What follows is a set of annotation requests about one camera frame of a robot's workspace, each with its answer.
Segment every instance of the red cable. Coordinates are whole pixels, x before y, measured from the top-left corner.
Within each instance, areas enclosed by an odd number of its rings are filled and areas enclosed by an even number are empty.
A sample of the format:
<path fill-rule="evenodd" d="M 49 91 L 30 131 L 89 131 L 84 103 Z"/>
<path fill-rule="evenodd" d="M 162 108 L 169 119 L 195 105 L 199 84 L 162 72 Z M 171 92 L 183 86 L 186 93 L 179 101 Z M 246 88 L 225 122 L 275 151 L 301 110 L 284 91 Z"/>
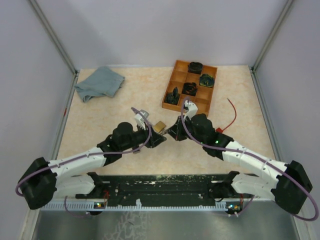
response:
<path fill-rule="evenodd" d="M 231 106 L 233 107 L 233 110 L 234 110 L 234 119 L 232 120 L 232 122 L 230 122 L 230 124 L 228 126 L 226 126 L 224 129 L 222 129 L 222 132 L 224 132 L 228 127 L 230 127 L 236 120 L 237 118 L 237 110 L 236 110 L 236 107 L 235 105 L 230 101 L 229 98 L 227 98 L 229 103 L 231 104 Z"/>

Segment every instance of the blue cloth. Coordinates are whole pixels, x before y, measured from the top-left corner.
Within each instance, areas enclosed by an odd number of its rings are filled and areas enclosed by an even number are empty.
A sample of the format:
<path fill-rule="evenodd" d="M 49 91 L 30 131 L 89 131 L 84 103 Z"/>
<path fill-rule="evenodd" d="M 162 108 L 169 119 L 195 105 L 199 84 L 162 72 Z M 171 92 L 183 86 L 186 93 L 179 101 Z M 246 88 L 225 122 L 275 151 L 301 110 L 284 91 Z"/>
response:
<path fill-rule="evenodd" d="M 86 80 L 77 83 L 74 88 L 84 103 L 94 97 L 113 98 L 125 80 L 124 76 L 112 71 L 107 66 L 99 67 Z"/>

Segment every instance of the folded towel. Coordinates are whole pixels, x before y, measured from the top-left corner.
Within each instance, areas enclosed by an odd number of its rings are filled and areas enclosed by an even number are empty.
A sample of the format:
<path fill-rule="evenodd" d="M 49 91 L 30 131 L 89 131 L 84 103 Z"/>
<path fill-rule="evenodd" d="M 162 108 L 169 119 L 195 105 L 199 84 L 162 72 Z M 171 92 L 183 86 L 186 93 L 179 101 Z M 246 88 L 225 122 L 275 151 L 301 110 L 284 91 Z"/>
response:
<path fill-rule="evenodd" d="M 74 88 L 82 101 L 86 103 L 94 97 L 108 96 L 113 98 L 124 80 L 125 77 L 107 66 L 101 66 L 86 80 L 77 83 Z"/>

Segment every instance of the beige table surface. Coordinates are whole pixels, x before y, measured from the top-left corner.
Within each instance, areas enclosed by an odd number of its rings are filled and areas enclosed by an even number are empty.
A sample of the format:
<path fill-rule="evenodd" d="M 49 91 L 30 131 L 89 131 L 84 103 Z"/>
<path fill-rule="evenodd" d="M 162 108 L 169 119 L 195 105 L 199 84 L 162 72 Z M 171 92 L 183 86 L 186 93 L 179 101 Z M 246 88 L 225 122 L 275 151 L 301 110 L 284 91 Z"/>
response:
<path fill-rule="evenodd" d="M 125 77 L 114 98 L 96 97 L 83 103 L 75 92 L 63 134 L 58 158 L 84 152 L 102 142 L 121 122 L 136 126 L 130 107 L 150 113 L 152 124 L 158 121 L 172 126 L 178 112 L 164 109 L 161 102 L 172 67 L 114 68 Z M 85 80 L 95 69 L 82 69 L 78 82 Z M 214 128 L 224 128 L 237 119 L 224 133 L 252 151 L 274 159 L 270 139 L 248 66 L 218 66 L 208 118 Z M 142 148 L 138 154 L 125 154 L 121 159 L 96 169 L 100 175 L 146 174 L 226 174 L 245 169 L 209 156 L 197 143 L 187 139 L 167 141 L 154 149 Z"/>

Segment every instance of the gray wall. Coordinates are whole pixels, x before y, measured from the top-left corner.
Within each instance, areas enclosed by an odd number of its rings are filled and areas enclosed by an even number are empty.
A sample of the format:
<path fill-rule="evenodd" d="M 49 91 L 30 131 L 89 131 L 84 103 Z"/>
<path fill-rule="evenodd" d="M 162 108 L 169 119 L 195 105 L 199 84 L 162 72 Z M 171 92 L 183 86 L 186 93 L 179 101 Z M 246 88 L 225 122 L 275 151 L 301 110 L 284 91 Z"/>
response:
<path fill-rule="evenodd" d="M 14 240 L 28 209 L 15 186 L 48 157 L 72 73 L 26 0 L 3 1 L 0 23 L 0 239 Z"/>
<path fill-rule="evenodd" d="M 320 1 L 297 0 L 258 70 L 287 162 L 299 161 L 320 204 Z M 308 205 L 310 214 L 314 210 Z M 320 238 L 320 221 L 315 222 Z"/>
<path fill-rule="evenodd" d="M 252 65 L 286 0 L 38 0 L 76 68 Z"/>

